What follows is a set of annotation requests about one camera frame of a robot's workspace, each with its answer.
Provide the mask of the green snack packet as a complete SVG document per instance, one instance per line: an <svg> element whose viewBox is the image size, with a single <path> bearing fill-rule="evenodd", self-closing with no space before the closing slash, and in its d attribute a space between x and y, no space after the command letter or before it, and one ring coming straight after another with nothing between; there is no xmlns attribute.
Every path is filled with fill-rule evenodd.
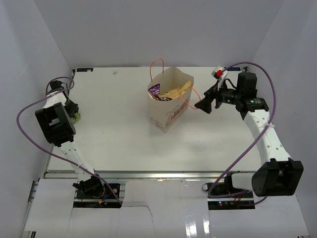
<svg viewBox="0 0 317 238"><path fill-rule="evenodd" d="M81 119L81 114L79 112L72 114L70 117L70 121L75 124Z"/></svg>

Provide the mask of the large brown chips bag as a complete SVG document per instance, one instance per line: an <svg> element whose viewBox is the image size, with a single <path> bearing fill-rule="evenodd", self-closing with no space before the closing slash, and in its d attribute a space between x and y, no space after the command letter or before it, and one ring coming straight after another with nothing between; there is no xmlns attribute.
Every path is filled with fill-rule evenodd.
<svg viewBox="0 0 317 238"><path fill-rule="evenodd" d="M188 90L190 90L192 87L192 82L189 80L184 85L178 86L174 89L171 89L161 96L163 98L167 98L168 100L174 100L180 96L182 96L184 93L186 93Z"/></svg>

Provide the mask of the cream paper bag orange handles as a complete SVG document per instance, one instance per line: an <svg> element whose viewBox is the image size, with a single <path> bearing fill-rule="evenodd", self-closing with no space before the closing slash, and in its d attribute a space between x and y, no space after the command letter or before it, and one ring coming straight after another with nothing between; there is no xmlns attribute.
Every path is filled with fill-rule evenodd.
<svg viewBox="0 0 317 238"><path fill-rule="evenodd" d="M148 92L150 87L160 83L160 93L162 95L171 89L184 85L189 80L192 82L191 89L174 100L157 101ZM147 86L147 102L151 124L163 132L168 132L188 108L196 109L190 103L192 93L195 93L198 99L201 99L200 94L194 89L194 77L182 72L175 66L165 69L164 63L162 63L161 73L156 76L150 73L150 83Z"/></svg>

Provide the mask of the brown chocolate bar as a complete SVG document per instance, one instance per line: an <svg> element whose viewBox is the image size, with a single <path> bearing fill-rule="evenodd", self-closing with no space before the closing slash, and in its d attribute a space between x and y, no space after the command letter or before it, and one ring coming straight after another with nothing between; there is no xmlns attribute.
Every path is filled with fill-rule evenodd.
<svg viewBox="0 0 317 238"><path fill-rule="evenodd" d="M157 100L157 101L164 101L165 102L165 101L172 100L169 97L164 97L164 96L161 95L161 93L160 93L160 83L150 87L148 89L148 92L152 96L152 98Z"/></svg>

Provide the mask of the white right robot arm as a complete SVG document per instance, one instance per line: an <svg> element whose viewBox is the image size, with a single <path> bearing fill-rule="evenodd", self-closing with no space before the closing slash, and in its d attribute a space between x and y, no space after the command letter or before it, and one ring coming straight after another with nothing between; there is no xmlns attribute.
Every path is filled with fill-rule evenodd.
<svg viewBox="0 0 317 238"><path fill-rule="evenodd" d="M195 107L210 114L212 101L216 108L221 104L234 105L249 128L261 159L261 167L255 173L228 173L224 193L231 198L242 191L252 191L258 197L293 195L304 167L301 161L291 158L279 140L266 101L257 97L257 76L241 72L237 85L228 88L226 73L216 69L212 75L217 79L216 84Z"/></svg>

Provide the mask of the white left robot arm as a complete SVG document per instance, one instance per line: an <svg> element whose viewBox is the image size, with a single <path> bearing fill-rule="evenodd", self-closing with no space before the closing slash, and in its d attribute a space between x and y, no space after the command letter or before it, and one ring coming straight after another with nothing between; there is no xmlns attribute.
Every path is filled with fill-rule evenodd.
<svg viewBox="0 0 317 238"><path fill-rule="evenodd" d="M35 116L47 142L64 154L75 171L78 181L73 186L85 195L99 198L104 194L105 186L76 146L73 120L79 115L79 106L66 92L57 93L64 89L62 84L58 78L49 82L51 90L46 95L50 98L43 108L35 111Z"/></svg>

